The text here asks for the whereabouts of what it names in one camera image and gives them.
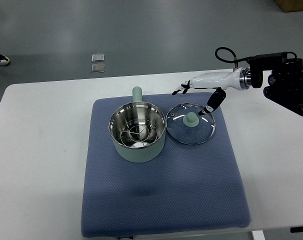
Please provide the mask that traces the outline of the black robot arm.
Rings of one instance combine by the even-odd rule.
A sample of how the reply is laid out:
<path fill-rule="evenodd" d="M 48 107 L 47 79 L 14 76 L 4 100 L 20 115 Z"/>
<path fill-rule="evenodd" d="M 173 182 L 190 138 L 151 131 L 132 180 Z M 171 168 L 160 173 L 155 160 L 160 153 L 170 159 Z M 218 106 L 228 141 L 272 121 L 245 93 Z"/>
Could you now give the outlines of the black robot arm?
<path fill-rule="evenodd" d="M 263 72 L 271 71 L 264 96 L 303 117 L 303 60 L 289 52 L 261 54 L 246 60 L 250 67 L 251 86 L 261 88 Z"/>

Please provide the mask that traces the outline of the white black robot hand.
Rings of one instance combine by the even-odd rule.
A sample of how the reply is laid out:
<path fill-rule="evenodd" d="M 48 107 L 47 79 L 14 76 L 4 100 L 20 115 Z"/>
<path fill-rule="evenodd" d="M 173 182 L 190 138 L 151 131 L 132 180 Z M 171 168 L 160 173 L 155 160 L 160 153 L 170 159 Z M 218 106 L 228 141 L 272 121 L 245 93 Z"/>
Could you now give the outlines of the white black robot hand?
<path fill-rule="evenodd" d="M 226 98 L 225 90 L 247 90 L 252 85 L 249 68 L 237 68 L 233 71 L 208 72 L 185 81 L 178 86 L 173 95 L 179 92 L 185 94 L 189 89 L 213 89 L 214 92 L 207 101 L 205 107 L 199 111 L 199 115 L 208 115 L 214 112 Z"/>

